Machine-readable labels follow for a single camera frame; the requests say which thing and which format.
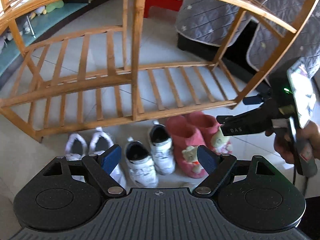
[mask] green plush toy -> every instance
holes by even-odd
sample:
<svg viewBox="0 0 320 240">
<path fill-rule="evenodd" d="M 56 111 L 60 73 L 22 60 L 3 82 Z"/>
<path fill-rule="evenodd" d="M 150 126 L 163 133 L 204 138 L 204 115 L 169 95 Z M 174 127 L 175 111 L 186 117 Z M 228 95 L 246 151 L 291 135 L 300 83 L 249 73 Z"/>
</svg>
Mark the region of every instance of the green plush toy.
<svg viewBox="0 0 320 240">
<path fill-rule="evenodd" d="M 64 2 L 63 0 L 60 0 L 60 1 L 56 1 L 46 5 L 45 10 L 47 11 L 47 13 L 49 13 L 49 12 L 52 12 L 54 9 L 61 8 L 63 6 L 64 6 Z"/>
</svg>

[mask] wooden frame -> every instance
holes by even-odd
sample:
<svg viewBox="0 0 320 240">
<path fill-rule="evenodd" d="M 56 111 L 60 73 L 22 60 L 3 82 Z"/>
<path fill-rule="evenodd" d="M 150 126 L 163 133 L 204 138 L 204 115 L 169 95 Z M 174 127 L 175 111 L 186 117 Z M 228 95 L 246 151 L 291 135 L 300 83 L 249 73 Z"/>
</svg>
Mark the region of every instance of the wooden frame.
<svg viewBox="0 0 320 240">
<path fill-rule="evenodd" d="M 37 141 L 41 140 L 41 137 L 56 134 L 65 133 L 71 131 L 79 131 L 86 129 L 93 129 L 96 126 L 109 126 L 125 124 L 135 121 L 141 121 L 146 119 L 168 117 L 171 115 L 185 114 L 197 110 L 204 110 L 214 107 L 227 106 L 235 107 L 241 102 L 241 100 L 252 90 L 254 90 L 258 84 L 268 75 L 272 68 L 279 62 L 281 57 L 286 53 L 288 48 L 296 39 L 297 35 L 301 32 L 305 23 L 309 19 L 313 9 L 319 0 L 306 0 L 300 13 L 297 15 L 296 19 L 292 24 L 284 22 L 282 19 L 277 18 L 272 12 L 261 5 L 256 0 L 221 0 L 227 3 L 231 3 L 239 6 L 239 11 L 236 14 L 235 20 L 228 31 L 227 36 L 224 38 L 222 45 L 220 46 L 215 58 L 212 62 L 175 62 L 167 64 L 149 64 L 149 65 L 139 65 L 139 50 L 141 43 L 141 33 L 143 26 L 143 12 L 145 0 L 134 0 L 133 4 L 133 25 L 132 25 L 132 45 L 131 45 L 131 66 L 127 64 L 127 29 L 128 29 L 128 0 L 123 0 L 123 22 L 122 25 L 117 26 L 104 26 L 94 29 L 81 30 L 73 33 L 68 33 L 65 35 L 56 36 L 49 38 L 45 41 L 38 42 L 36 44 L 25 47 L 22 38 L 19 35 L 18 28 L 15 19 L 29 11 L 32 11 L 39 6 L 45 5 L 49 2 L 54 2 L 57 0 L 30 0 L 25 4 L 19 4 L 22 0 L 1 0 L 2 6 L 4 8 L 4 14 L 0 16 L 0 30 L 4 30 L 9 26 L 12 35 L 14 37 L 14 42 L 17 44 L 21 54 L 24 57 L 24 61 L 18 70 L 16 81 L 12 87 L 9 98 L 0 98 L 0 114 L 4 115 L 10 122 L 21 129 L 23 132 L 31 136 Z M 279 45 L 272 53 L 270 58 L 262 66 L 261 70 L 248 82 L 246 87 L 240 91 L 233 76 L 229 72 L 228 68 L 223 63 L 222 57 L 226 51 L 226 48 L 231 41 L 233 35 L 235 34 L 242 18 L 246 13 L 250 13 L 256 17 L 263 25 L 268 28 L 268 30 L 279 40 Z M 287 30 L 285 35 L 281 35 L 274 27 L 272 27 L 269 21 L 273 21 L 279 26 Z M 114 43 L 113 34 L 115 32 L 122 32 L 122 51 L 123 51 L 123 66 L 116 68 L 115 66 L 115 56 L 114 56 Z M 90 35 L 99 34 L 106 35 L 107 39 L 107 62 L 104 69 L 97 71 L 87 72 L 87 56 L 90 46 Z M 63 59 L 67 53 L 68 41 L 73 38 L 83 37 L 83 45 L 81 50 L 81 57 L 79 63 L 79 70 L 77 74 L 69 75 L 66 77 L 60 77 L 60 70 L 63 65 Z M 44 63 L 46 54 L 50 46 L 54 43 L 61 42 L 61 49 L 57 58 L 57 63 L 53 72 L 51 80 L 43 80 L 40 74 L 42 65 Z M 44 48 L 39 59 L 37 66 L 33 63 L 31 55 L 35 49 Z M 212 76 L 212 81 L 217 84 L 220 90 L 223 101 L 217 101 L 205 81 L 200 67 L 205 67 L 210 71 Z M 236 98 L 229 99 L 225 93 L 224 88 L 220 84 L 216 74 L 215 68 L 219 67 L 227 79 L 230 82 L 230 86 L 236 92 Z M 185 80 L 185 84 L 188 88 L 188 93 L 190 93 L 193 103 L 191 105 L 185 105 L 180 99 L 179 93 L 177 91 L 174 78 L 172 77 L 170 68 L 176 68 L 176 71 L 180 72 Z M 192 68 L 198 78 L 199 84 L 204 89 L 207 96 L 207 101 L 205 102 L 203 98 L 199 98 L 195 92 L 192 82 L 187 75 L 187 68 Z M 23 72 L 30 70 L 33 78 L 28 87 L 28 91 L 19 94 L 19 85 L 21 78 L 23 77 Z M 169 84 L 170 90 L 172 91 L 173 97 L 176 102 L 176 108 L 167 109 L 162 102 L 161 93 L 158 89 L 154 70 L 164 69 L 165 77 Z M 146 71 L 148 78 L 151 82 L 152 91 L 154 93 L 156 104 L 158 106 L 157 111 L 147 112 L 143 106 L 140 91 L 138 87 L 138 72 Z M 129 116 L 124 116 L 121 101 L 121 90 L 120 85 L 130 84 L 132 91 L 132 114 Z M 117 117 L 105 118 L 102 109 L 102 91 L 101 88 L 104 87 L 114 87 L 114 98 L 115 98 L 115 108 Z M 84 104 L 84 91 L 95 90 L 96 96 L 96 121 L 85 122 L 83 115 L 83 104 Z M 77 114 L 76 123 L 66 124 L 65 122 L 65 111 L 66 111 L 66 101 L 67 94 L 76 92 L 78 94 L 77 101 Z M 60 97 L 60 113 L 59 121 L 56 125 L 50 126 L 50 105 L 52 97 Z M 45 113 L 43 127 L 39 130 L 35 130 L 33 127 L 33 120 L 36 108 L 36 102 L 40 99 L 46 99 Z M 16 105 L 30 104 L 29 118 L 25 122 L 22 120 L 12 109 Z"/>
</svg>

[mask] teal shelf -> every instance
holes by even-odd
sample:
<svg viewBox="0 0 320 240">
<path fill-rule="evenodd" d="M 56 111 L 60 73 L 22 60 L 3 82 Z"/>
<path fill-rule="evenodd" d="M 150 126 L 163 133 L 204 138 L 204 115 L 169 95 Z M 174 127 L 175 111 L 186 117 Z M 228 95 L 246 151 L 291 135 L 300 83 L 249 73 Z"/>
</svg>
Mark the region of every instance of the teal shelf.
<svg viewBox="0 0 320 240">
<path fill-rule="evenodd" d="M 86 6 L 87 3 L 66 3 L 62 8 L 53 10 L 45 15 L 36 16 L 31 20 L 32 28 L 35 32 L 35 38 L 31 33 L 23 34 L 23 41 L 26 46 L 29 46 L 43 33 L 49 30 L 52 26 L 68 17 L 70 14 Z M 19 56 L 20 52 L 15 42 L 9 41 L 8 46 L 2 49 L 0 54 L 0 76 L 7 69 L 8 66 Z"/>
</svg>

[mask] device handle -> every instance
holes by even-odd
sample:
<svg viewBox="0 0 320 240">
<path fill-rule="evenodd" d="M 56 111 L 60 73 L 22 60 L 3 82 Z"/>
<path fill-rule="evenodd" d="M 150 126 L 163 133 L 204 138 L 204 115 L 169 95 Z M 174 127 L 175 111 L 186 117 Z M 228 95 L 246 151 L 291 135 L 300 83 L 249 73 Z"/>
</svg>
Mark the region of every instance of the device handle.
<svg viewBox="0 0 320 240">
<path fill-rule="evenodd" d="M 318 172 L 318 168 L 313 156 L 313 149 L 309 140 L 297 138 L 297 132 L 292 117 L 288 119 L 288 132 L 291 141 L 288 142 L 289 149 L 293 154 L 294 165 L 298 174 L 311 178 Z"/>
</svg>

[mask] gray ribbed platform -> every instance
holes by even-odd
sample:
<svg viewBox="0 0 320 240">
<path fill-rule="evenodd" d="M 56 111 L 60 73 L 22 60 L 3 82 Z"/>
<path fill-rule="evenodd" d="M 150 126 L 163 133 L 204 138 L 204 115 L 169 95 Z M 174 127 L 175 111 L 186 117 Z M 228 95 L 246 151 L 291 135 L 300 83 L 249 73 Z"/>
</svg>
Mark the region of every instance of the gray ribbed platform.
<svg viewBox="0 0 320 240">
<path fill-rule="evenodd" d="M 223 239 L 302 240 L 296 229 L 282 233 L 248 232 L 229 223 L 209 199 L 195 198 L 186 188 L 133 189 L 106 202 L 102 211 L 78 228 L 42 233 L 22 229 L 12 240 Z"/>
</svg>

